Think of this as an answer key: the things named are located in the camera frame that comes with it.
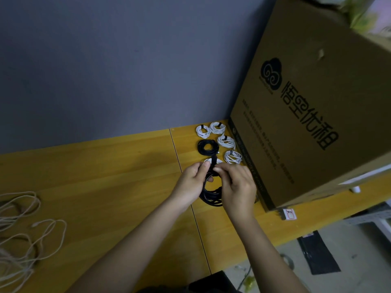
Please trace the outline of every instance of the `large brown cardboard box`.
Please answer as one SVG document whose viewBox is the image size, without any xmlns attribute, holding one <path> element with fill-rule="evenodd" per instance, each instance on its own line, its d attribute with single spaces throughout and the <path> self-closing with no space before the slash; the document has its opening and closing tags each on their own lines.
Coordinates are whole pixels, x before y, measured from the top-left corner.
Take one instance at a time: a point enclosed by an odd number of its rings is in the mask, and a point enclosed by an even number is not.
<svg viewBox="0 0 391 293">
<path fill-rule="evenodd" d="M 272 210 L 389 170 L 390 108 L 388 50 L 334 12 L 277 0 L 229 125 Z"/>
</svg>

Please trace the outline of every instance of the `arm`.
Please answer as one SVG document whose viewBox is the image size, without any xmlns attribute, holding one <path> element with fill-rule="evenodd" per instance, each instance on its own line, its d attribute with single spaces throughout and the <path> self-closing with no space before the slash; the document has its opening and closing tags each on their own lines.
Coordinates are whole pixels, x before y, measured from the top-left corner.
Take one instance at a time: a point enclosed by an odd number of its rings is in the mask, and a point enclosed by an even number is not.
<svg viewBox="0 0 391 293">
<path fill-rule="evenodd" d="M 201 193 L 209 166 L 208 161 L 198 162 L 185 169 L 171 195 L 66 293 L 131 292 L 178 216 Z"/>
<path fill-rule="evenodd" d="M 254 217 L 257 188 L 246 166 L 218 164 L 222 180 L 222 203 L 238 233 L 261 292 L 308 293 L 286 265 Z"/>
</svg>

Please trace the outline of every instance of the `gray wall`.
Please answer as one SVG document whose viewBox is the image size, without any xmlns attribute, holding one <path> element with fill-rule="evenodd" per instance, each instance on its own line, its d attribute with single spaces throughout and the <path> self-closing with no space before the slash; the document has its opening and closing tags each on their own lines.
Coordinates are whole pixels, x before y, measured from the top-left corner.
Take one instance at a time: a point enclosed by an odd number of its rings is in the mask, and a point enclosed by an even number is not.
<svg viewBox="0 0 391 293">
<path fill-rule="evenodd" d="M 0 0 L 0 153 L 227 118 L 274 0 Z"/>
</svg>

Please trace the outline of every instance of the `wooden table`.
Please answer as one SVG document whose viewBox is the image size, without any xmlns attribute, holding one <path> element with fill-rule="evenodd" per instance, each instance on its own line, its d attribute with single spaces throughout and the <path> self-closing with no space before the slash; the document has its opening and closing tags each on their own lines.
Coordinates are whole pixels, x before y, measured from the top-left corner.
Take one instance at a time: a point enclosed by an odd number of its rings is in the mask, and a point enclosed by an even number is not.
<svg viewBox="0 0 391 293">
<path fill-rule="evenodd" d="M 200 138 L 195 127 L 0 155 L 0 193 L 33 190 L 42 200 L 36 214 L 1 236 L 27 232 L 36 239 L 44 226 L 30 228 L 33 222 L 48 218 L 68 222 L 61 250 L 37 265 L 20 292 L 64 292 L 137 226 L 169 195 L 181 169 L 205 159 L 197 152 Z M 363 185 L 360 194 L 343 192 L 295 206 L 296 221 L 281 221 L 275 212 L 265 213 L 259 203 L 254 211 L 273 244 L 280 245 L 391 197 L 389 177 Z M 219 183 L 217 178 L 210 188 Z M 56 249 L 60 238 L 57 227 L 44 242 L 46 251 Z M 245 258 L 224 209 L 198 199 L 175 223 L 137 289 L 185 285 Z"/>
<path fill-rule="evenodd" d="M 61 250 L 37 265 L 20 292 L 64 292 L 170 194 L 180 174 L 168 129 L 0 155 L 0 193 L 33 190 L 42 200 L 36 214 L 2 236 L 27 232 L 36 239 L 43 230 L 29 228 L 31 223 L 49 218 L 68 222 Z M 44 241 L 47 252 L 58 246 L 61 229 L 56 227 Z M 209 274 L 189 208 L 137 288 L 181 286 Z"/>
<path fill-rule="evenodd" d="M 195 133 L 197 125 L 171 128 L 171 135 L 181 169 L 205 157 L 197 151 L 201 139 Z M 218 135 L 209 139 L 217 140 Z M 226 148 L 220 148 L 222 159 Z M 216 179 L 211 189 L 221 185 Z M 379 177 L 361 186 L 361 193 L 345 191 L 332 197 L 303 203 L 294 207 L 295 221 L 282 221 L 276 212 L 266 213 L 260 203 L 254 205 L 257 221 L 275 246 L 320 229 L 391 197 L 391 175 Z M 201 240 L 212 273 L 243 261 L 247 255 L 231 222 L 222 207 L 212 207 L 197 199 L 192 205 Z"/>
</svg>

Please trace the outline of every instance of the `cloud logo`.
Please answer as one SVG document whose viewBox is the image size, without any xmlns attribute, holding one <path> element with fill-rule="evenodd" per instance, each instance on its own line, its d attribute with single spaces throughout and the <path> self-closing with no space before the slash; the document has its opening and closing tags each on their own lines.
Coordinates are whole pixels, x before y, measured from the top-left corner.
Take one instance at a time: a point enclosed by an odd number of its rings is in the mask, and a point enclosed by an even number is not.
<svg viewBox="0 0 391 293">
<path fill-rule="evenodd" d="M 267 60 L 262 64 L 261 67 L 261 77 L 265 79 L 266 83 L 270 86 L 272 90 L 277 90 L 281 86 L 282 76 L 281 76 L 282 65 L 278 58 L 272 58 Z"/>
</svg>

